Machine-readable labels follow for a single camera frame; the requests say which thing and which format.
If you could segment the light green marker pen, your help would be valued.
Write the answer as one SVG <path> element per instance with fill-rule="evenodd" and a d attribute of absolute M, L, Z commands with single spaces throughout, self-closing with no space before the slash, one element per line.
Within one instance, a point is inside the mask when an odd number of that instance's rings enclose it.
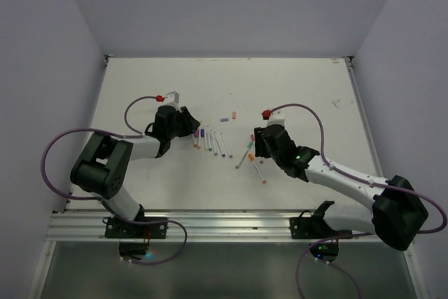
<path fill-rule="evenodd" d="M 247 146 L 246 146 L 246 150 L 243 154 L 243 156 L 241 157 L 241 160 L 239 161 L 239 163 L 235 166 L 236 169 L 239 169 L 242 165 L 242 163 L 244 162 L 244 160 L 246 159 L 247 155 L 249 154 L 251 148 L 253 146 L 253 141 L 248 142 Z"/>

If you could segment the dark orange marker pen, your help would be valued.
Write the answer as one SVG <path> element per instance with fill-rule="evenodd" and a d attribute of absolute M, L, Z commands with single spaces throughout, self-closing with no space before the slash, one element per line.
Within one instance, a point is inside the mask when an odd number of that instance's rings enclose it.
<path fill-rule="evenodd" d="M 261 168 L 259 167 L 258 163 L 256 162 L 256 158 L 255 158 L 254 154 L 249 153 L 248 158 L 249 158 L 250 162 L 252 163 L 252 165 L 254 166 L 258 176 L 260 177 L 261 182 L 263 184 L 266 184 L 267 183 L 266 178 L 264 177 L 264 175 L 261 171 Z"/>

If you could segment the yellow marker pen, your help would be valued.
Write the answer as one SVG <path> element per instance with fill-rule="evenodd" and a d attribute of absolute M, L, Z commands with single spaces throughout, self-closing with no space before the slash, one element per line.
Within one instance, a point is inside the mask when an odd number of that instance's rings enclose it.
<path fill-rule="evenodd" d="M 204 127 L 204 146 L 207 151 L 211 151 L 211 145 L 209 140 L 209 127 L 207 125 Z"/>

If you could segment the dark green marker pen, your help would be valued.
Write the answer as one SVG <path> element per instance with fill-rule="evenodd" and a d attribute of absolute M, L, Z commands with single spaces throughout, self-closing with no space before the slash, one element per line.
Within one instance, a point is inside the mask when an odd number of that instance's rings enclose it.
<path fill-rule="evenodd" d="M 206 141 L 207 141 L 207 148 L 208 151 L 213 152 L 213 144 L 212 144 L 212 138 L 211 138 L 211 130 L 209 126 L 206 128 Z"/>

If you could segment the light blue marker pen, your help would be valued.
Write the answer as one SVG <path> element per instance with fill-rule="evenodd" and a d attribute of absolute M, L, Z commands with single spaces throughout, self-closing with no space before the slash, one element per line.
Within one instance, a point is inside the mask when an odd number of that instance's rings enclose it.
<path fill-rule="evenodd" d="M 211 149 L 213 151 L 213 154 L 215 156 L 218 156 L 218 149 L 216 148 L 216 140 L 215 140 L 215 137 L 214 137 L 214 131 L 213 130 L 209 130 L 209 136 L 210 136 Z"/>

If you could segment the magenta marker pen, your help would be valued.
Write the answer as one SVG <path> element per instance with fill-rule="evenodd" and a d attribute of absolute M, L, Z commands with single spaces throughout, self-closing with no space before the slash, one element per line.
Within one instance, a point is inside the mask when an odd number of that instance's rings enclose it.
<path fill-rule="evenodd" d="M 229 143 L 228 143 L 228 141 L 227 141 L 225 135 L 224 135 L 223 133 L 221 133 L 220 135 L 221 135 L 221 138 L 222 138 L 223 143 L 224 143 L 224 145 L 225 145 L 225 148 L 226 148 L 226 151 L 227 151 L 227 156 L 228 156 L 229 158 L 233 158 L 233 154 L 232 154 L 230 145 L 229 145 Z"/>

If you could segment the dark purple marker pen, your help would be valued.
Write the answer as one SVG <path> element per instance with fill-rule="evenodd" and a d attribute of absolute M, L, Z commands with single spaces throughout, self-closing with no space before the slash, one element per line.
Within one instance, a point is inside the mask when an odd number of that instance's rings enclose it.
<path fill-rule="evenodd" d="M 216 140 L 216 145 L 218 147 L 220 156 L 224 158 L 225 157 L 225 149 L 223 148 L 222 141 L 219 139 L 219 136 L 216 132 L 214 133 L 214 138 Z"/>

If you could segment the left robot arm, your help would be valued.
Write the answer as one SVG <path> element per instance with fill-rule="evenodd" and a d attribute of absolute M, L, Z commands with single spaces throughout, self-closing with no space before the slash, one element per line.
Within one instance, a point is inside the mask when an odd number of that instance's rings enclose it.
<path fill-rule="evenodd" d="M 194 134 L 200 122 L 186 107 L 161 106 L 140 137 L 120 139 L 94 131 L 74 164 L 70 180 L 101 200 L 111 216 L 104 219 L 109 239 L 164 239 L 166 217 L 145 216 L 145 211 L 124 187 L 129 163 L 162 157 L 175 138 Z"/>

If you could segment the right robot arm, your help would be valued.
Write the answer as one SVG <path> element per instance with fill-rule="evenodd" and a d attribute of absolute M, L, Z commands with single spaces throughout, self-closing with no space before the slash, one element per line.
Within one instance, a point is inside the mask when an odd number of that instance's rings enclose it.
<path fill-rule="evenodd" d="M 355 205 L 322 202 L 309 217 L 290 219 L 294 239 L 341 237 L 355 232 L 376 234 L 390 247 L 404 251 L 428 218 L 423 202 L 410 182 L 401 177 L 373 178 L 352 172 L 340 174 L 321 153 L 298 146 L 282 125 L 254 129 L 255 154 L 271 158 L 289 177 L 329 188 L 356 202 Z"/>

